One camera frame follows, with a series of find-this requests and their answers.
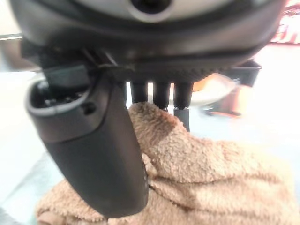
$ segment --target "orange object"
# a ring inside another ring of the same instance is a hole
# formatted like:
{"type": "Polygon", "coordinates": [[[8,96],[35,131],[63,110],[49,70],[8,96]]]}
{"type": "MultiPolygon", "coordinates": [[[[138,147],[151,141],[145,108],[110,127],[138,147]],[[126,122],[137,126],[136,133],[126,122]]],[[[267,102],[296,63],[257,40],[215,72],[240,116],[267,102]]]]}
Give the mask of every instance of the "orange object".
{"type": "Polygon", "coordinates": [[[193,92],[203,90],[207,82],[210,80],[213,80],[216,77],[216,74],[209,75],[208,77],[205,77],[201,81],[198,81],[194,83],[193,92]]]}

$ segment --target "brown fleece fabric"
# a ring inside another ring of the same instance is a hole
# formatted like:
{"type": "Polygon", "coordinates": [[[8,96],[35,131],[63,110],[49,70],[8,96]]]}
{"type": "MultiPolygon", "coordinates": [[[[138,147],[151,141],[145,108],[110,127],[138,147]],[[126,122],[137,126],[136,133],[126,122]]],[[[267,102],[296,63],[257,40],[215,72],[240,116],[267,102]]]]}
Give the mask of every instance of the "brown fleece fabric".
{"type": "Polygon", "coordinates": [[[37,205],[40,225],[300,225],[289,165],[263,150],[193,137],[149,103],[129,109],[149,175],[149,202],[105,219],[62,181],[37,205]]]}

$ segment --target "textured black surface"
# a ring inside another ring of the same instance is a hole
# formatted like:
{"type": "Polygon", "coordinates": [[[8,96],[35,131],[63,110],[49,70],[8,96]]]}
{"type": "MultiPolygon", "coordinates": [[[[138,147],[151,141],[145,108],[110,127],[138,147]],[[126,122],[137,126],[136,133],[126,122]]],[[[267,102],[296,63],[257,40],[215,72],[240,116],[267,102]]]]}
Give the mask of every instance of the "textured black surface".
{"type": "Polygon", "coordinates": [[[45,146],[87,204],[107,218],[129,216],[146,206],[148,179],[117,86],[111,90],[105,111],[102,123],[90,134],[65,142],[45,142],[45,146]]]}

